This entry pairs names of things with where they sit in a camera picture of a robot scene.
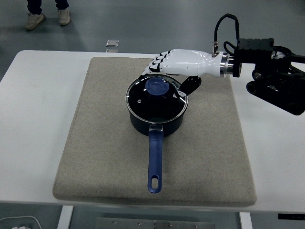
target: lid rim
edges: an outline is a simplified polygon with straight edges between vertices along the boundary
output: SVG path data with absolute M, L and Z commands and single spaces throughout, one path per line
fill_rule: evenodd
M 170 76 L 168 76 L 168 75 L 164 75 L 164 74 L 151 74 L 151 76 L 166 76 L 166 77 L 169 77 L 169 78 L 171 78 L 172 80 L 174 80 L 174 81 L 175 81 L 176 83 L 178 83 L 179 85 L 181 85 L 181 83 L 179 83 L 177 80 L 175 80 L 174 78 L 172 78 L 172 77 L 170 77 Z M 130 105 L 129 105 L 129 102 L 128 102 L 128 94 L 129 94 L 129 91 L 130 91 L 130 89 L 132 88 L 132 86 L 134 86 L 134 84 L 135 84 L 138 80 L 139 80 L 139 79 L 134 80 L 134 81 L 129 85 L 129 87 L 128 87 L 128 89 L 127 89 L 127 92 L 126 92 L 126 96 L 125 96 L 127 108 L 128 108 L 128 110 L 129 110 L 129 112 L 130 112 L 134 117 L 136 117 L 137 119 L 139 119 L 139 120 L 141 120 L 141 121 L 144 121 L 144 122 L 146 122 L 146 123 L 149 123 L 149 124 L 152 124 L 152 125 L 157 125 L 157 124 L 165 124 L 165 123 L 172 122 L 172 121 L 174 121 L 175 119 L 179 118 L 180 116 L 182 116 L 182 115 L 184 114 L 184 112 L 186 111 L 186 108 L 187 108 L 187 106 L 188 106 L 188 101 L 189 101 L 188 96 L 184 97 L 184 98 L 185 98 L 184 107 L 183 107 L 183 109 L 181 110 L 181 112 L 180 112 L 178 115 L 176 115 L 174 118 L 171 118 L 171 119 L 166 120 L 166 121 L 163 121 L 163 122 L 152 122 L 152 121 L 149 121 L 149 120 L 146 120 L 146 119 L 144 119 L 144 118 L 139 117 L 139 116 L 131 109 L 131 107 L 130 107 Z

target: white shoe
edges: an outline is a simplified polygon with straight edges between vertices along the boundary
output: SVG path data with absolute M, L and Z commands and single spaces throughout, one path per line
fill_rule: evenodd
M 41 14 L 32 14 L 32 13 L 28 13 L 28 21 L 25 24 L 25 28 L 27 30 L 33 30 L 36 28 L 36 26 L 42 22 L 43 20 L 45 20 L 45 16 L 43 13 Z
M 70 11 L 68 9 L 58 10 L 59 24 L 67 25 L 71 21 Z

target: glass lid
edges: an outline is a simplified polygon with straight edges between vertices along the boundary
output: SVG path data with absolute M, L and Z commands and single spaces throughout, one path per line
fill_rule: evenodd
M 188 98 L 174 97 L 180 83 L 166 75 L 152 74 L 135 80 L 127 90 L 127 107 L 135 116 L 151 123 L 164 123 L 182 115 Z

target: gray felt mat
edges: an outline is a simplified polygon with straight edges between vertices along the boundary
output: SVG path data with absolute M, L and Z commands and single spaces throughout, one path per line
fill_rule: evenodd
M 209 75 L 189 96 L 180 128 L 164 139 L 161 192 L 147 190 L 148 137 L 132 126 L 125 93 L 150 61 L 91 60 L 54 196 L 129 205 L 254 204 L 254 183 L 230 79 Z

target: navy blue saucepan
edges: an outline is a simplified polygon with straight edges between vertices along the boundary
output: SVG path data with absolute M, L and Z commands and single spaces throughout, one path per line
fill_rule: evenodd
M 175 96 L 180 86 L 172 77 L 150 74 L 136 79 L 126 93 L 132 125 L 149 137 L 148 190 L 151 193 L 158 193 L 162 188 L 163 137 L 179 128 L 188 105 L 187 96 Z

